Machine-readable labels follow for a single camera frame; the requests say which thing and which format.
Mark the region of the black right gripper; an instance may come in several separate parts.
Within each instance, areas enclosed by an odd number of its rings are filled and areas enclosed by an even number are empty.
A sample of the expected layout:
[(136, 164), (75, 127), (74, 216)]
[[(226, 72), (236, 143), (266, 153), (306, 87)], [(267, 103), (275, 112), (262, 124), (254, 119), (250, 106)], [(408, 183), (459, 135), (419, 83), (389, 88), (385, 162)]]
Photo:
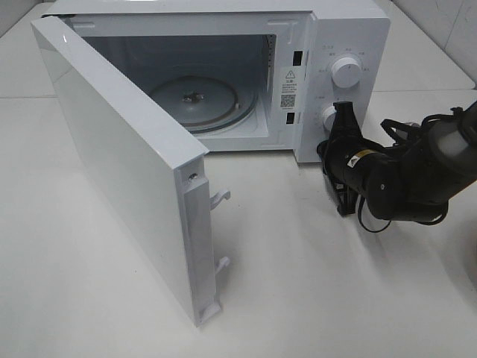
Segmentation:
[(336, 101), (335, 119), (329, 139), (319, 152), (323, 170), (332, 184), (368, 186), (373, 150), (362, 136), (351, 101)]

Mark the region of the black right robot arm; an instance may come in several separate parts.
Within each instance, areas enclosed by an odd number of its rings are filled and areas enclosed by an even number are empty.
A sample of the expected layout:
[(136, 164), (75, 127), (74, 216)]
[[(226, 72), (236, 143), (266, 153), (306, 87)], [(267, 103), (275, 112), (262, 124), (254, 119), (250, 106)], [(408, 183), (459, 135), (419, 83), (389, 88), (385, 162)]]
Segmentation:
[(317, 147), (341, 216), (363, 206), (377, 219), (434, 225), (449, 200), (476, 182), (476, 105), (427, 116), (420, 124), (385, 119), (394, 140), (385, 147), (365, 138), (350, 101), (334, 104), (328, 139)]

